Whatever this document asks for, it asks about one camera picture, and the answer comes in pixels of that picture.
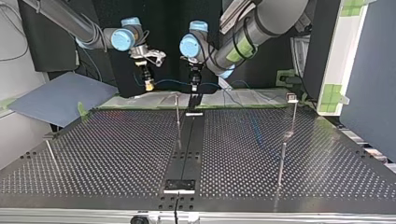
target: black cable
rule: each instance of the black cable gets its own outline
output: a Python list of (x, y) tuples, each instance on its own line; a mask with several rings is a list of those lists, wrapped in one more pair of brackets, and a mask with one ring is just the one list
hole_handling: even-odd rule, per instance
[[(0, 7), (7, 7), (8, 9), (10, 9), (15, 14), (16, 17), (21, 19), (21, 16), (18, 15), (17, 11), (13, 7), (9, 6), (8, 4), (0, 5)], [(19, 58), (25, 56), (26, 53), (29, 51), (29, 45), (27, 43), (26, 36), (24, 35), (23, 31), (21, 31), (18, 28), (18, 26), (14, 23), (14, 21), (7, 15), (7, 13), (2, 8), (0, 8), (0, 9), (4, 13), (3, 16), (5, 16), (5, 18), (15, 28), (15, 30), (22, 35), (22, 37), (25, 39), (25, 42), (26, 42), (26, 48), (25, 48), (25, 50), (24, 50), (24, 52), (22, 54), (20, 54), (18, 56), (15, 56), (15, 57), (12, 57), (12, 58), (0, 59), (0, 62), (9, 62), (9, 61), (13, 61), (13, 60), (16, 60), (16, 59), (19, 59)]]
[(175, 224), (178, 224), (177, 205), (178, 205), (178, 195), (177, 195), (176, 204), (175, 204), (175, 211), (174, 211), (174, 215), (175, 215)]
[[(294, 62), (296, 63), (297, 76), (300, 78), (301, 83), (303, 84), (304, 91), (306, 92), (306, 94), (308, 95), (308, 97), (310, 97), (311, 99), (316, 100), (314, 97), (312, 97), (311, 94), (309, 94), (308, 89), (307, 89), (306, 86), (305, 86), (303, 77), (302, 77), (301, 74), (300, 74), (300, 66), (298, 65), (298, 61), (297, 61), (297, 52), (296, 52), (296, 49), (297, 49), (297, 48), (296, 48), (296, 44), (295, 44), (294, 38), (293, 38), (293, 46), (294, 46), (294, 48), (293, 48), (293, 51), (294, 51)], [(314, 105), (313, 103), (312, 103), (312, 105), (314, 106), (314, 108), (315, 108), (316, 110), (318, 110), (318, 106), (317, 106), (317, 105)]]
[(9, 62), (9, 61), (13, 61), (13, 60), (19, 59), (19, 58), (25, 56), (25, 55), (27, 54), (27, 51), (28, 51), (28, 50), (29, 50), (29, 47), (26, 46), (25, 51), (24, 51), (21, 55), (16, 56), (16, 57), (13, 57), (13, 58), (1, 59), (0, 62)]

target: green tape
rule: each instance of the green tape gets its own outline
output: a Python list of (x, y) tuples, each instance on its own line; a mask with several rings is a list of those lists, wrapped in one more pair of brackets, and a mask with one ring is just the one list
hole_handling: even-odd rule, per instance
[(82, 102), (78, 102), (78, 113), (81, 117), (85, 117), (88, 115), (88, 111), (85, 110), (84, 105), (82, 104)]
[(0, 101), (0, 108), (3, 110), (7, 110), (8, 106), (16, 100), (17, 98), (8, 98), (6, 100)]
[(341, 17), (359, 16), (364, 0), (346, 0), (341, 9)]
[[(246, 37), (244, 37), (237, 45), (239, 51), (245, 56), (245, 57), (250, 57), (253, 55), (253, 47), (248, 43), (248, 40)], [(233, 63), (239, 62), (242, 57), (239, 55), (239, 53), (236, 51), (236, 49), (231, 50), (231, 52), (227, 55), (227, 60), (231, 61)]]
[(278, 70), (277, 71), (277, 75), (276, 75), (276, 85), (278, 87), (283, 86), (283, 87), (293, 87), (292, 84), (287, 84), (284, 81), (281, 81), (280, 78), (281, 77), (294, 77), (294, 69), (290, 69), (290, 70)]
[(319, 112), (334, 113), (341, 99), (342, 85), (326, 84), (320, 101)]

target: gray surface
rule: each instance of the gray surface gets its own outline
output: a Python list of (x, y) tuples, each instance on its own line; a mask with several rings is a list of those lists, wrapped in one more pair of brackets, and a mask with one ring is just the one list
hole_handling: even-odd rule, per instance
[(61, 127), (78, 119), (78, 102), (90, 110), (110, 99), (117, 88), (72, 72), (27, 93), (9, 109)]
[(157, 209), (176, 140), (174, 111), (93, 113), (52, 142), (56, 161), (41, 146), (1, 171), (0, 207)]
[(341, 122), (396, 161), (396, 1), (370, 4), (355, 57)]

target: white panel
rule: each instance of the white panel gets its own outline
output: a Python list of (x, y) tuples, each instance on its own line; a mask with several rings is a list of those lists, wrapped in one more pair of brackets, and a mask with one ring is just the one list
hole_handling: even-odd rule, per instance
[[(3, 2), (17, 8), (16, 0)], [(20, 27), (20, 22), (9, 9), (4, 9), (8, 16)], [(26, 48), (26, 40), (21, 36), (0, 13), (0, 60), (22, 54)], [(28, 52), (22, 58), (9, 62), (0, 62), (0, 101), (23, 95), (45, 83), (43, 73), (35, 72), (33, 61)]]
[[(17, 0), (2, 1), (18, 7)], [(9, 9), (4, 11), (22, 30), (14, 14)], [(19, 56), (25, 48), (24, 37), (0, 12), (0, 60)], [(44, 83), (43, 73), (35, 72), (30, 52), (17, 60), (0, 62), (0, 101), (24, 95)], [(47, 123), (0, 108), (0, 169), (41, 143), (49, 131)]]
[(11, 113), (0, 119), (0, 169), (38, 146), (50, 132), (48, 123)]

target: black panel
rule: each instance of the black panel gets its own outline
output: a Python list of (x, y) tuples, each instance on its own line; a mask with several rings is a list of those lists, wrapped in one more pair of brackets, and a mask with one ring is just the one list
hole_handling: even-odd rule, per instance
[(396, 161), (396, 1), (369, 5), (340, 120)]
[(70, 35), (45, 16), (18, 1), (23, 31), (37, 72), (69, 71), (77, 68), (76, 48)]
[(340, 3), (341, 0), (317, 1), (304, 70), (304, 84), (314, 99), (320, 95)]
[[(192, 20), (207, 21), (210, 35), (219, 43), (219, 16), (221, 1), (165, 1), (165, 0), (96, 0), (94, 6), (102, 27), (119, 27), (120, 20), (128, 17), (139, 17), (144, 30), (150, 30), (148, 45), (162, 50), (167, 57), (161, 68), (152, 66), (155, 80), (169, 78), (188, 82), (189, 71), (186, 63), (180, 60), (178, 49), (180, 39), (188, 32)], [(137, 85), (134, 74), (140, 80), (140, 71), (126, 52), (111, 50), (108, 53), (114, 76), (123, 97), (142, 94), (144, 88)], [(217, 77), (211, 72), (203, 72), (203, 82), (217, 83)], [(213, 92), (215, 88), (206, 86), (204, 92)], [(165, 82), (157, 90), (179, 90), (190, 92), (188, 86)]]

